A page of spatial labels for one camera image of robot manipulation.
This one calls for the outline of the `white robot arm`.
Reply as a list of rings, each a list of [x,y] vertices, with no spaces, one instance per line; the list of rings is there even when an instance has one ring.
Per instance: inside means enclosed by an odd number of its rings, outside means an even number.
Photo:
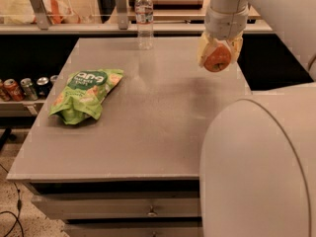
[[[301,66],[315,73],[316,0],[210,0],[197,59],[227,67],[255,8]],[[199,167],[204,237],[315,237],[315,86],[245,97],[210,124]]]

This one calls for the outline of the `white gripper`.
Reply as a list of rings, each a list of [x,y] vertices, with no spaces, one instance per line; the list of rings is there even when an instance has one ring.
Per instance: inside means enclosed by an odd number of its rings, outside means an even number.
[[[212,8],[206,10],[204,18],[205,32],[198,41],[197,63],[204,66],[207,58],[217,48],[218,40],[228,40],[231,51],[231,62],[238,60],[242,46],[243,34],[248,20],[249,8],[245,7],[241,11],[232,13],[216,12]]]

